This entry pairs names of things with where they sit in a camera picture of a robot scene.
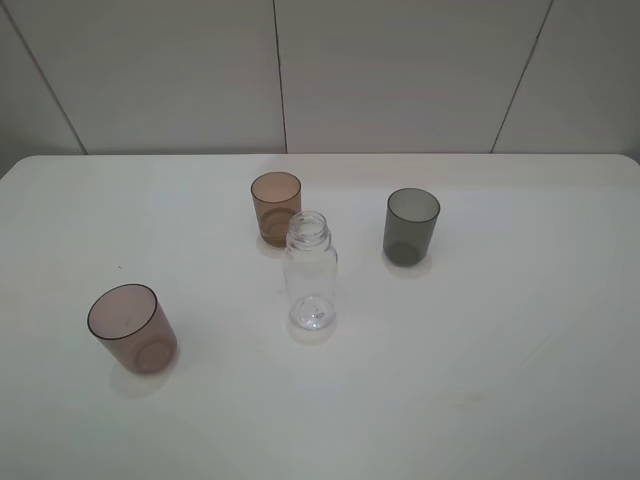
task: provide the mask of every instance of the dark gray cup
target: dark gray cup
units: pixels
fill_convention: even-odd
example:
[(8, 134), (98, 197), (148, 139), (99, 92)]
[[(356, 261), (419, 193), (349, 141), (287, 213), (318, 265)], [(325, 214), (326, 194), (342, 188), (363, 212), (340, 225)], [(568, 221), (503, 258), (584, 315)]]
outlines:
[(427, 254), (440, 202), (419, 188), (396, 190), (387, 200), (383, 249), (391, 263), (410, 267)]

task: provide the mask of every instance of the table surface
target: table surface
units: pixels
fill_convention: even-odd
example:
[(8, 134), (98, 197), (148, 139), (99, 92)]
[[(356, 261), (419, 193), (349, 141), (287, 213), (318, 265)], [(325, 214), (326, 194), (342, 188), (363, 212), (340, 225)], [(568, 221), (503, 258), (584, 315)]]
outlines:
[[(249, 186), (290, 171), (340, 255), (287, 321)], [(414, 269), (387, 196), (442, 204)], [(640, 168), (618, 155), (32, 157), (0, 181), (6, 479), (637, 479)], [(151, 286), (180, 354), (123, 370), (93, 301)]]

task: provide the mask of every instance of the brown cup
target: brown cup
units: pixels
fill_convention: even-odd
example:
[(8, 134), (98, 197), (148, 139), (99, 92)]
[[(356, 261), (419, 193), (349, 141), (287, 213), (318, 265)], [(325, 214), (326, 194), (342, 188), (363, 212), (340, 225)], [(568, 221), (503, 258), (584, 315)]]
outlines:
[(133, 373), (166, 367), (178, 341), (149, 287), (127, 284), (109, 290), (89, 310), (89, 331)]
[(301, 208), (302, 186), (295, 175), (270, 172), (251, 184), (260, 236), (273, 247), (284, 248), (289, 220)]

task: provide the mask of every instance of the cup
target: cup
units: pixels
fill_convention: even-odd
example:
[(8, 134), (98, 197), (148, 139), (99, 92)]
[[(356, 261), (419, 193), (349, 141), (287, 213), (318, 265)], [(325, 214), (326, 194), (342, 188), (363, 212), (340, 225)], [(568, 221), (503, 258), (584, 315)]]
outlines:
[(286, 172), (270, 172), (251, 184), (260, 236), (269, 245), (284, 248), (289, 220), (301, 210), (300, 180)]
[(133, 373), (166, 367), (178, 342), (158, 297), (149, 287), (127, 284), (109, 290), (89, 310), (89, 331)]
[(438, 199), (419, 188), (402, 188), (389, 196), (383, 250), (391, 263), (410, 267), (424, 259), (439, 214)]

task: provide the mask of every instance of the bottle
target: bottle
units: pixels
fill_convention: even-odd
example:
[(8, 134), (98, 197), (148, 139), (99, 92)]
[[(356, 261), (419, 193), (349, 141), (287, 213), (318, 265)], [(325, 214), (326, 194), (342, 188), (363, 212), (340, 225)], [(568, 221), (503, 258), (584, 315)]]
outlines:
[(336, 317), (338, 252), (321, 214), (303, 211), (291, 218), (283, 270), (291, 320), (307, 330), (329, 325)]

